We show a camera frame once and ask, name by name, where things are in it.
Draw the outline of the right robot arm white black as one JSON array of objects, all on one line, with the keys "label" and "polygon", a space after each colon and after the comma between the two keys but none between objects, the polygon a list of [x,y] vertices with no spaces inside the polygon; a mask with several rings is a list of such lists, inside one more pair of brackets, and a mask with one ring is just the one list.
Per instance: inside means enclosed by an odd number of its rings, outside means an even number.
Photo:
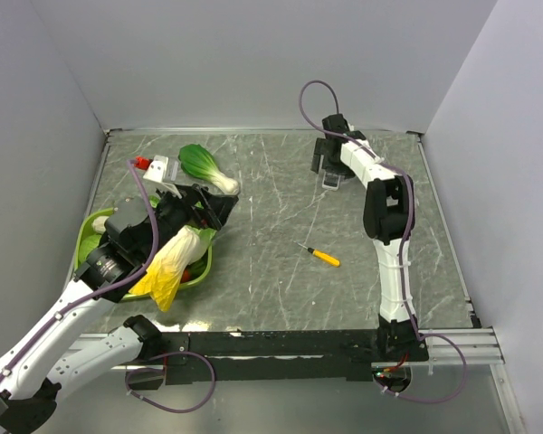
[{"label": "right robot arm white black", "polygon": [[363,226],[376,250],[381,287],[376,346],[387,360],[404,360],[419,345],[408,259],[415,223],[413,180],[378,156],[342,114],[324,118],[318,130],[324,137],[316,141],[311,170],[323,171],[329,188],[355,176],[366,189]]}]

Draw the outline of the white remote control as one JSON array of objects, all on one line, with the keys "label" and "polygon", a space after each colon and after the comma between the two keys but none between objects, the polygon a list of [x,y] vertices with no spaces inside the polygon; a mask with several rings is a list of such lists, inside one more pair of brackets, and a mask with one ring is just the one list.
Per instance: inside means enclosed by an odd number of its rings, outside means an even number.
[{"label": "white remote control", "polygon": [[337,191],[341,182],[341,175],[325,172],[322,179],[322,187],[326,190]]}]

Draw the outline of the yellow handled screwdriver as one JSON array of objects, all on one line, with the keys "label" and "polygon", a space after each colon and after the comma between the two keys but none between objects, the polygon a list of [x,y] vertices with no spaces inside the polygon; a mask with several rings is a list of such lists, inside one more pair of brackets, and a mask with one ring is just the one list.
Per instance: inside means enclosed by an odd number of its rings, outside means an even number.
[{"label": "yellow handled screwdriver", "polygon": [[304,250],[306,250],[310,255],[328,263],[330,266],[332,267],[336,267],[338,268],[340,266],[340,260],[339,259],[336,259],[335,257],[329,255],[328,253],[326,252],[323,252],[321,250],[317,250],[317,249],[314,249],[314,248],[311,248],[311,247],[308,247],[300,242],[297,242],[295,241],[295,244],[297,244],[299,247],[303,248]]}]

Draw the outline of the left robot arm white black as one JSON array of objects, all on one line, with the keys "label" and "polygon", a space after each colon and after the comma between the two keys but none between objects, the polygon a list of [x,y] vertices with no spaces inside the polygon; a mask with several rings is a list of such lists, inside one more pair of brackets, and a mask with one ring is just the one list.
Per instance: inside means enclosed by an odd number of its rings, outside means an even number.
[{"label": "left robot arm white black", "polygon": [[239,198],[217,195],[198,184],[177,193],[159,192],[157,205],[144,198],[124,200],[105,221],[100,245],[77,268],[60,298],[9,352],[0,358],[0,426],[32,433],[57,404],[110,367],[159,356],[162,334],[142,315],[80,352],[70,346],[106,314],[148,271],[151,254],[182,233],[224,227]]}]

